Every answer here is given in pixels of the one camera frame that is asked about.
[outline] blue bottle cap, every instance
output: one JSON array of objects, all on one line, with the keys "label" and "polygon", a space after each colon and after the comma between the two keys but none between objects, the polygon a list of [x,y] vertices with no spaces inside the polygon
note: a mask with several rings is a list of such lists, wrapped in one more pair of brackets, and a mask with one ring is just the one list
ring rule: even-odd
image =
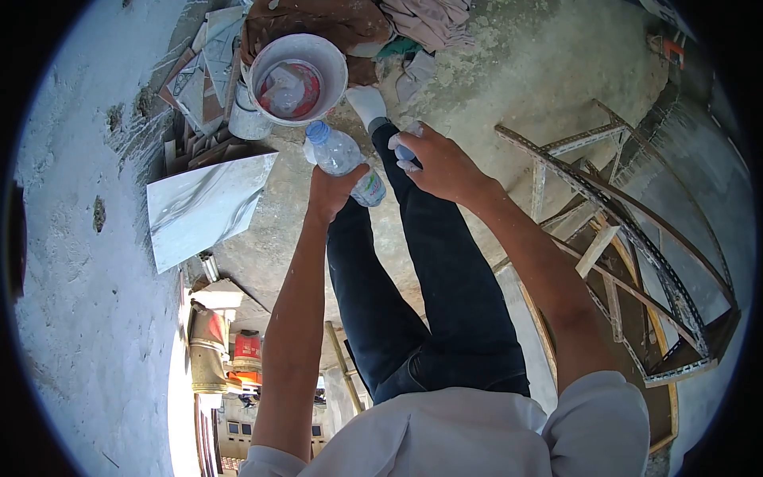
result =
[{"label": "blue bottle cap", "polygon": [[395,147],[394,154],[399,160],[414,160],[416,158],[416,154],[410,149],[408,149],[406,146],[403,146],[402,144]]},{"label": "blue bottle cap", "polygon": [[329,135],[331,134],[331,128],[323,121],[313,121],[307,126],[307,129],[304,130],[304,133],[307,135],[307,138],[311,143],[320,146],[328,140]]}]

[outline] red bucket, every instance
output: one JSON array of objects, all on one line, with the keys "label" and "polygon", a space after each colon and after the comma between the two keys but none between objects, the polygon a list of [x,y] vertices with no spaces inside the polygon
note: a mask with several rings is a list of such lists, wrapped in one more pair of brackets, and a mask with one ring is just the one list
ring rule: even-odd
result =
[{"label": "red bucket", "polygon": [[259,331],[242,330],[236,334],[236,349],[231,365],[236,371],[258,372],[262,369],[262,344]]}]

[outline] white marble tile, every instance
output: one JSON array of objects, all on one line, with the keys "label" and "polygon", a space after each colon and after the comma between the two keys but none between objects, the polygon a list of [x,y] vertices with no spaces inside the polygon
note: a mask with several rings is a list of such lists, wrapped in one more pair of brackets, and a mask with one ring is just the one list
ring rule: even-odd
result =
[{"label": "white marble tile", "polygon": [[226,28],[241,20],[246,15],[248,9],[243,5],[237,5],[235,7],[223,8],[222,10],[208,11],[205,17],[205,22],[208,26],[207,29],[207,41],[215,38],[217,35],[225,31]]},{"label": "white marble tile", "polygon": [[268,327],[270,313],[230,279],[210,283],[202,290],[192,293],[190,298],[231,321],[231,333],[241,330],[258,330],[265,333]]},{"label": "white marble tile", "polygon": [[147,185],[156,270],[246,230],[277,156],[232,160]]}]

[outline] shirt sleeve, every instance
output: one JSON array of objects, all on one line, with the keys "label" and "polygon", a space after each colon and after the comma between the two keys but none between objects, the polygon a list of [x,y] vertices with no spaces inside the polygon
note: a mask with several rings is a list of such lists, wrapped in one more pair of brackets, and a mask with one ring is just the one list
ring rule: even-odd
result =
[{"label": "shirt sleeve", "polygon": [[239,477],[296,477],[307,467],[302,459],[267,446],[251,446],[239,464]]},{"label": "shirt sleeve", "polygon": [[558,477],[643,475],[649,413],[641,392],[616,371],[598,371],[559,396],[542,437]]}]

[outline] white shirt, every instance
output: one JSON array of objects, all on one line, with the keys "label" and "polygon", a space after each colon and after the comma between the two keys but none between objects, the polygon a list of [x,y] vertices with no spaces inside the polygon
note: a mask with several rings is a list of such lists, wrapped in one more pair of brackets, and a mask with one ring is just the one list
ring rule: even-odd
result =
[{"label": "white shirt", "polygon": [[308,465],[251,446],[239,477],[643,475],[649,415],[614,371],[573,382],[546,418],[514,393],[447,388],[397,396],[355,416]]}]

